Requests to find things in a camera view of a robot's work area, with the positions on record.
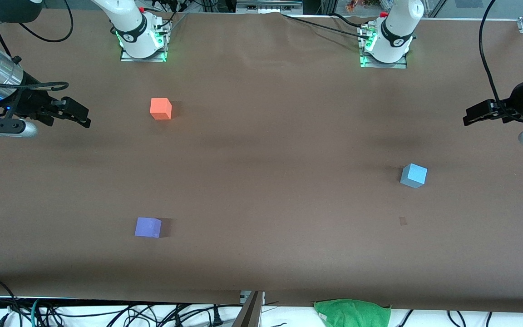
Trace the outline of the grey metal post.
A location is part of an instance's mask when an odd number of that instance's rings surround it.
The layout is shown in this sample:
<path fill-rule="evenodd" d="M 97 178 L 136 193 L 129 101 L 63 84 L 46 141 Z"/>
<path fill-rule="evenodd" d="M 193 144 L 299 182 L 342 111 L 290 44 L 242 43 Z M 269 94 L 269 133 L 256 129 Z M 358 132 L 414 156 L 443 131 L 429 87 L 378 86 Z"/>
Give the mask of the grey metal post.
<path fill-rule="evenodd" d="M 231 327 L 260 327 L 260 317 L 264 306 L 265 292 L 251 291 Z"/>

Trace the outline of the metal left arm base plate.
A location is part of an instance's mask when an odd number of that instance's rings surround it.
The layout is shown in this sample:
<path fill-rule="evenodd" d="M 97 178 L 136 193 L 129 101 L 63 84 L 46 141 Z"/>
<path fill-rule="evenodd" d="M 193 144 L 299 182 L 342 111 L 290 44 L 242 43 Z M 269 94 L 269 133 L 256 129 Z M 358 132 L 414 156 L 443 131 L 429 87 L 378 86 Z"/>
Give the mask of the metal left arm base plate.
<path fill-rule="evenodd" d="M 358 38 L 360 65 L 362 68 L 384 68 L 384 69 L 407 69 L 407 54 L 404 54 L 398 62 L 383 63 L 366 51 L 366 45 L 375 40 L 375 27 L 372 24 L 361 24 L 357 27 L 357 33 L 360 36 L 367 36 L 369 39 Z"/>

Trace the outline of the orange foam block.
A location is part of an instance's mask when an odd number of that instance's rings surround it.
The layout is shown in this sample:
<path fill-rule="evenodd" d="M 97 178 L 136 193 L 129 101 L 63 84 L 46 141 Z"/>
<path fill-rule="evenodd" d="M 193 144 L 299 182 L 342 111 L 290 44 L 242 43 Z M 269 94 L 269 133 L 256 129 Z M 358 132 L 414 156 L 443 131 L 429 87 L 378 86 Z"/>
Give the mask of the orange foam block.
<path fill-rule="evenodd" d="M 154 120 L 171 120 L 172 109 L 172 103 L 169 99 L 151 99 L 151 106 L 149 108 L 149 112 Z"/>

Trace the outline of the silver device box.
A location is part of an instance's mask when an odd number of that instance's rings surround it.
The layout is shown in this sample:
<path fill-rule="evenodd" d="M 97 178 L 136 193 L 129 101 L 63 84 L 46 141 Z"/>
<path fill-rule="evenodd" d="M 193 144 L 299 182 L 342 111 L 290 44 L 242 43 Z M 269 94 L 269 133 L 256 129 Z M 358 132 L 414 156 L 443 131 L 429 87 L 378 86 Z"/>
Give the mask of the silver device box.
<path fill-rule="evenodd" d="M 302 0 L 236 0 L 236 13 L 286 13 L 303 14 Z"/>

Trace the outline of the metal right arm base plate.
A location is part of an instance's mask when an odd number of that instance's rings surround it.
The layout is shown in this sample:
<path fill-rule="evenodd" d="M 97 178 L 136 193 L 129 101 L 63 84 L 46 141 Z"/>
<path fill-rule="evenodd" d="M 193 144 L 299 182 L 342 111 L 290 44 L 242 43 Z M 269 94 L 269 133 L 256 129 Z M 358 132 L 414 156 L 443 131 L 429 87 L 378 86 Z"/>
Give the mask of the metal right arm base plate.
<path fill-rule="evenodd" d="M 128 43 L 118 36 L 122 47 L 122 62 L 166 62 L 170 43 L 172 21 L 147 28 L 135 43 Z"/>

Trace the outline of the brown table mat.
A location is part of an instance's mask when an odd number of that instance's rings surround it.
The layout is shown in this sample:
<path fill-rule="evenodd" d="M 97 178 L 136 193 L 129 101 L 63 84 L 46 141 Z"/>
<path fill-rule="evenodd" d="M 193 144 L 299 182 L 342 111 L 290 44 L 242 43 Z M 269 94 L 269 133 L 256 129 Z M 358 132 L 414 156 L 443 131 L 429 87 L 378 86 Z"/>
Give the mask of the brown table mat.
<path fill-rule="evenodd" d="M 73 14 L 62 43 L 0 27 L 92 120 L 0 137 L 16 296 L 523 312 L 523 125 L 462 122 L 492 96 L 479 21 L 423 20 L 407 69 L 372 69 L 353 37 L 278 13 L 189 14 L 166 62 L 121 62 L 105 14 Z"/>

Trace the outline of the blue foam block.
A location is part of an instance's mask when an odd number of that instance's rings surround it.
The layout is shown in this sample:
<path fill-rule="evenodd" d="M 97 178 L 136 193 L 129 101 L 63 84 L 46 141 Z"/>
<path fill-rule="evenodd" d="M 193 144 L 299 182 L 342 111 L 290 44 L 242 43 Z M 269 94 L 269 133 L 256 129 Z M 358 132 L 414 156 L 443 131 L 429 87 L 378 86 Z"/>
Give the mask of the blue foam block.
<path fill-rule="evenodd" d="M 427 168 L 410 163 L 403 168 L 400 183 L 409 188 L 420 188 L 427 180 L 427 173 Z"/>

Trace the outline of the purple foam block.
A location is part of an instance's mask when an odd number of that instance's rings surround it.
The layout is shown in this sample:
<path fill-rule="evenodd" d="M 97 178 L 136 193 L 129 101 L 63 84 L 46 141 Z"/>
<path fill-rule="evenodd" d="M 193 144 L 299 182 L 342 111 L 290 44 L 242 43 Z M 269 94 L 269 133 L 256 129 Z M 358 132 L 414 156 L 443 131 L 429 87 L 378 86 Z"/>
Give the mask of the purple foam block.
<path fill-rule="evenodd" d="M 134 236 L 143 238 L 160 238 L 162 221 L 158 218 L 138 217 Z"/>

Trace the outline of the green cloth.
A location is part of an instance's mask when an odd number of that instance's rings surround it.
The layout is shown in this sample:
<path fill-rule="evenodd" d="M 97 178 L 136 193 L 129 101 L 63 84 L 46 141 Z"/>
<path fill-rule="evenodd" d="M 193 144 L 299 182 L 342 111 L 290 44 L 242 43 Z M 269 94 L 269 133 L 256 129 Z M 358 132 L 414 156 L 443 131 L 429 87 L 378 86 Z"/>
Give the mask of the green cloth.
<path fill-rule="evenodd" d="M 326 327 L 388 327 L 390 307 L 353 299 L 335 299 L 313 303 Z"/>

